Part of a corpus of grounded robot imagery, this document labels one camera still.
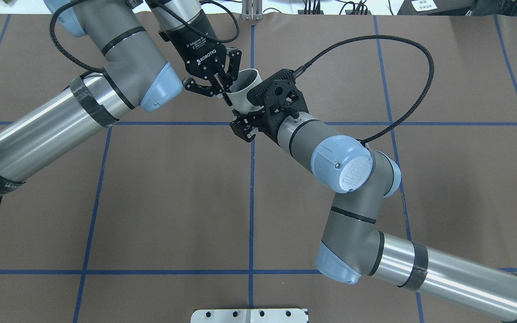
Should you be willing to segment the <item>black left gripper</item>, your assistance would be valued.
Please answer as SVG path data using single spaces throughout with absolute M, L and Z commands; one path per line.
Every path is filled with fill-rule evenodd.
M 184 89 L 206 97 L 220 97 L 228 106 L 232 106 L 229 93 L 234 82 L 238 80 L 242 51 L 226 48 L 222 43 L 213 42 L 189 27 L 175 30 L 160 29 L 159 35 L 166 42 L 171 42 L 184 61 L 185 71 L 195 78 L 207 80 L 209 85 L 197 84 L 189 77 L 183 80 Z

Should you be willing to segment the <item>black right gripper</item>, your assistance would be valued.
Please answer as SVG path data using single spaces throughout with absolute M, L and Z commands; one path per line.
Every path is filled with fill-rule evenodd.
M 230 127 L 236 137 L 247 143 L 251 143 L 259 131 L 271 140 L 276 140 L 279 128 L 285 119 L 285 112 L 271 113 L 268 108 L 261 108 L 245 115 L 235 116 Z

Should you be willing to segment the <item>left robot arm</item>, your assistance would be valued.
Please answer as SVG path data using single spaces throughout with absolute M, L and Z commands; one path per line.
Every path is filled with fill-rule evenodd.
M 147 3 L 188 78 L 180 80 L 133 13 L 141 1 L 45 2 L 54 45 L 87 72 L 0 131 L 0 197 L 134 108 L 152 112 L 183 90 L 232 105 L 227 91 L 238 78 L 241 51 L 226 43 L 234 38 L 218 39 L 198 0 Z

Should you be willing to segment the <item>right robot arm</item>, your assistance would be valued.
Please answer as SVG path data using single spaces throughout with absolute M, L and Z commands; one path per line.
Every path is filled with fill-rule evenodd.
M 364 276 L 517 323 L 517 274 L 472 262 L 376 227 L 382 202 L 401 184 L 398 164 L 307 112 L 233 110 L 236 136 L 264 133 L 335 193 L 316 256 L 317 270 L 342 284 Z

